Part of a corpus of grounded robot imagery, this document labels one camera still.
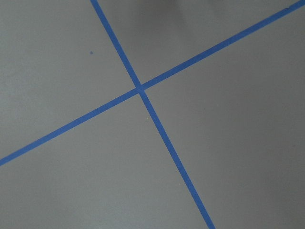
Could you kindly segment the blue tape line crosswise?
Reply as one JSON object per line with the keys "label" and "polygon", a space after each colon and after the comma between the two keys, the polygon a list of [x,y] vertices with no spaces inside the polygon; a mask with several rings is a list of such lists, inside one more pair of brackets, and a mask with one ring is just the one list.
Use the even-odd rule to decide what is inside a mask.
{"label": "blue tape line crosswise", "polygon": [[[141,87],[143,89],[148,89],[148,88],[151,88],[152,86],[164,81],[165,79],[185,70],[186,68],[196,64],[197,62],[200,62],[201,60],[213,55],[214,53],[228,47],[229,45],[241,40],[242,38],[258,31],[259,29],[273,23],[274,21],[292,13],[293,11],[303,7],[305,5],[305,2],[303,0],[299,0],[297,1],[296,3],[290,5],[289,7],[287,8],[284,8],[282,10],[280,10],[279,12],[267,17],[266,19],[263,19],[262,21],[250,26],[249,28],[229,37],[228,39],[216,44],[215,46],[205,50],[204,52],[201,52],[199,53],[198,55],[190,58],[189,60],[187,61],[184,61],[183,63],[165,71],[164,73],[150,79],[149,81],[143,83],[141,85]],[[122,95],[120,95],[119,97],[107,102],[106,104],[86,113],[85,115],[67,123],[66,125],[52,131],[51,133],[35,140],[34,142],[24,146],[23,148],[3,157],[0,159],[0,165],[4,165],[18,157],[20,157],[21,155],[45,144],[46,142],[60,136],[61,134],[73,129],[74,127],[76,126],[79,126],[80,124],[98,116],[99,114],[105,112],[106,110],[128,100],[129,98],[137,95],[139,93],[139,90],[138,89],[132,89]]]}

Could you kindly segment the blue tape line lengthwise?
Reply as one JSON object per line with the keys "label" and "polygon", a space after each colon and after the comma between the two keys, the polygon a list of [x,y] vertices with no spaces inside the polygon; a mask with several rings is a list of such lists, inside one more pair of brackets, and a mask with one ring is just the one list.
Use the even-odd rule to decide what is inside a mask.
{"label": "blue tape line lengthwise", "polygon": [[195,186],[193,185],[193,183],[192,183],[192,181],[191,181],[183,163],[181,162],[181,160],[180,160],[172,142],[170,141],[170,139],[169,139],[169,137],[168,137],[168,135],[167,135],[167,133],[166,133],[166,131],[165,131],[158,115],[157,115],[157,113],[155,112],[155,109],[154,109],[153,105],[151,104],[151,101],[149,100],[149,98],[148,98],[148,96],[145,92],[144,87],[140,83],[140,80],[139,80],[138,76],[136,75],[136,73],[135,73],[129,59],[127,58],[119,40],[117,39],[112,27],[110,26],[110,24],[109,24],[109,22],[108,22],[108,20],[105,16],[101,6],[99,5],[98,1],[96,1],[96,0],[92,0],[91,4],[92,4],[97,16],[99,17],[99,20],[102,23],[104,29],[106,30],[106,32],[107,32],[115,50],[116,50],[116,52],[118,53],[119,58],[120,58],[121,62],[123,63],[130,79],[132,80],[132,82],[135,86],[135,89],[137,90],[142,102],[144,103],[151,119],[153,120],[154,125],[155,125],[156,129],[158,130],[160,137],[162,138],[162,140],[163,140],[163,142],[164,142],[164,144],[165,144],[173,162],[176,165],[176,168],[178,169],[178,171],[179,171],[185,185],[187,186],[195,204],[197,205],[198,210],[200,211],[207,227],[209,229],[214,229],[215,225],[214,225],[211,217],[209,216],[208,211],[206,210],[206,208],[205,208],[205,206],[204,206],[204,204],[203,204]]}

